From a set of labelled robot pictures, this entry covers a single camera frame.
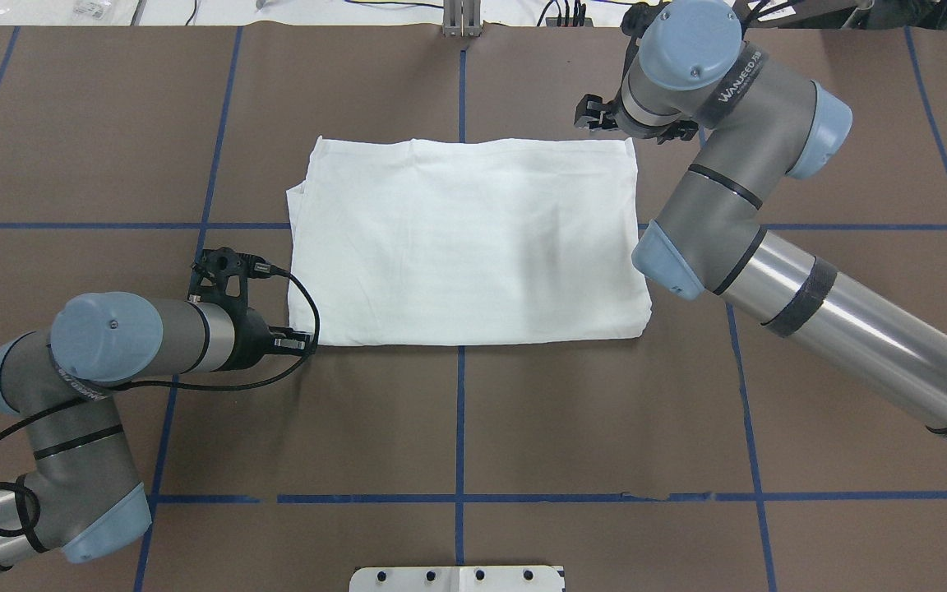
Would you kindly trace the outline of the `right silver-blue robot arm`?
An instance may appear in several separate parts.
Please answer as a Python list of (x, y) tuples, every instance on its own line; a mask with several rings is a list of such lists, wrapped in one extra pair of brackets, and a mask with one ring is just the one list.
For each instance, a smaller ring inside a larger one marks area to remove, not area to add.
[(636, 269), (880, 391), (947, 443), (947, 153), (917, 30), (764, 30), (725, 1), (624, 8), (575, 123), (696, 145)]

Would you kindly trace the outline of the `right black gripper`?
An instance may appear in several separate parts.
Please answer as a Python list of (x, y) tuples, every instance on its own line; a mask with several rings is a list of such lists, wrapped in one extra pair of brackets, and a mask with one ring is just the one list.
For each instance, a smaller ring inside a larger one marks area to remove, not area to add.
[(669, 140), (692, 140), (700, 130), (691, 116), (673, 108), (662, 96), (622, 93), (610, 100), (584, 95), (576, 105), (574, 127), (589, 132), (620, 130), (629, 137), (654, 140), (658, 145)]

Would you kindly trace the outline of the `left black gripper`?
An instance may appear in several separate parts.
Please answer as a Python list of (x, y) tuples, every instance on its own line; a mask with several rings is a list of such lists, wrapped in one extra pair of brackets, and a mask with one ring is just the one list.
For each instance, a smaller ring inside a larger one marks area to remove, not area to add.
[(233, 319), (232, 370), (256, 366), (273, 345), (273, 354), (313, 353), (313, 334), (293, 327), (268, 326), (253, 308)]

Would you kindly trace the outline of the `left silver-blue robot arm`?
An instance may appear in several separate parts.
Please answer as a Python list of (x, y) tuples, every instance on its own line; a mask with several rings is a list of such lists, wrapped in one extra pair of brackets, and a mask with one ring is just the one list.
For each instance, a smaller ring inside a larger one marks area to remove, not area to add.
[(48, 329), (0, 346), (0, 574), (60, 550), (72, 563), (142, 539), (153, 521), (115, 397), (168, 377), (250, 368), (266, 355), (304, 363), (309, 330), (267, 326), (244, 300), (89, 293)]

